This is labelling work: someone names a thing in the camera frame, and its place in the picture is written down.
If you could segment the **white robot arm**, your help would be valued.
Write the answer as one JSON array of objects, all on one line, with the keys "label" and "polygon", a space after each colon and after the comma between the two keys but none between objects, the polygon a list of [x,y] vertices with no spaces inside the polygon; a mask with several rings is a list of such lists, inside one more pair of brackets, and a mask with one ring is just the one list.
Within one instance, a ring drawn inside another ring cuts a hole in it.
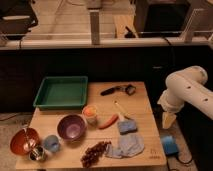
[{"label": "white robot arm", "polygon": [[176,114],[185,103],[193,105],[213,120],[213,91],[204,87],[207,80],[207,72],[200,66],[187,67],[167,76],[166,89],[158,100],[158,104],[164,110],[162,115],[164,129],[172,126]]}]

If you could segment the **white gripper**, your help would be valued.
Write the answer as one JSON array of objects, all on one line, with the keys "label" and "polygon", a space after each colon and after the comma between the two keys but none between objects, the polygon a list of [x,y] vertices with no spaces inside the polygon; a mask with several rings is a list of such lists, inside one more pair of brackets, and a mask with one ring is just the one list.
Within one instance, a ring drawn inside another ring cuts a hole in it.
[{"label": "white gripper", "polygon": [[168,129],[176,120],[176,115],[183,108],[183,101],[169,91],[164,91],[157,103],[163,108],[162,127]]}]

